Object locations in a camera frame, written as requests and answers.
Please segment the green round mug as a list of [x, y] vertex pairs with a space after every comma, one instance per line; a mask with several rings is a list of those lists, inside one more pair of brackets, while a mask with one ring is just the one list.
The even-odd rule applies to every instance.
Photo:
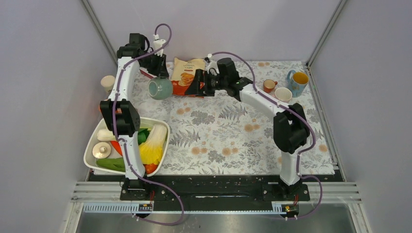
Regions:
[[173, 84], [168, 78], [153, 78], [148, 83], [148, 93], [154, 100], [165, 100], [172, 96]]

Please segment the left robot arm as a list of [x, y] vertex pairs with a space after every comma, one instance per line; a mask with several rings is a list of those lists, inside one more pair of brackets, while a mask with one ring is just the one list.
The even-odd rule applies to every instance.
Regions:
[[141, 68], [152, 75], [147, 89], [154, 100], [169, 98], [173, 91], [163, 52], [169, 40], [159, 38], [158, 34], [153, 38], [153, 43], [150, 43], [142, 34], [130, 34], [128, 44], [117, 51], [118, 70], [113, 89], [108, 99], [100, 102], [105, 124], [121, 146], [125, 176], [130, 180], [141, 179], [146, 173], [137, 143], [141, 118], [129, 100], [135, 77]]

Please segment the blue iridescent mug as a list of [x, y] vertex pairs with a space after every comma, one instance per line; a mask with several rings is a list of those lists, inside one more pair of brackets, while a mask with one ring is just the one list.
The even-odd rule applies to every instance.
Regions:
[[286, 79], [287, 88], [291, 91], [293, 98], [299, 97], [309, 83], [309, 78], [305, 73], [295, 70], [290, 70]]

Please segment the small orange red mug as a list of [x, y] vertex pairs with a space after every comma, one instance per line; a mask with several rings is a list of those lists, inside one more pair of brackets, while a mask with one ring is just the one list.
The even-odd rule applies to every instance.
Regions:
[[263, 82], [263, 91], [266, 93], [271, 93], [276, 88], [277, 84], [277, 81], [267, 79]]

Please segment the pink faceted mug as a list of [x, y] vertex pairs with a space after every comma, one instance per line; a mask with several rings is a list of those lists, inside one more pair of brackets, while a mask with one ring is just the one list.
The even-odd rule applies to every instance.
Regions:
[[285, 87], [279, 87], [275, 89], [274, 97], [282, 102], [289, 103], [293, 98], [292, 92]]

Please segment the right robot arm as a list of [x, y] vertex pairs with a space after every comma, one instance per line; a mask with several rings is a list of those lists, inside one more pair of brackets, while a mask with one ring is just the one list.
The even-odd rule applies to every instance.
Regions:
[[231, 58], [214, 61], [205, 58], [205, 69], [197, 69], [194, 79], [185, 91], [187, 96], [212, 97], [224, 90], [239, 102], [251, 105], [272, 120], [273, 139], [281, 150], [282, 168], [279, 195], [291, 200], [298, 193], [296, 184], [302, 179], [299, 172], [299, 154], [307, 143], [310, 130], [300, 105], [287, 105], [263, 93], [253, 80], [241, 77]]

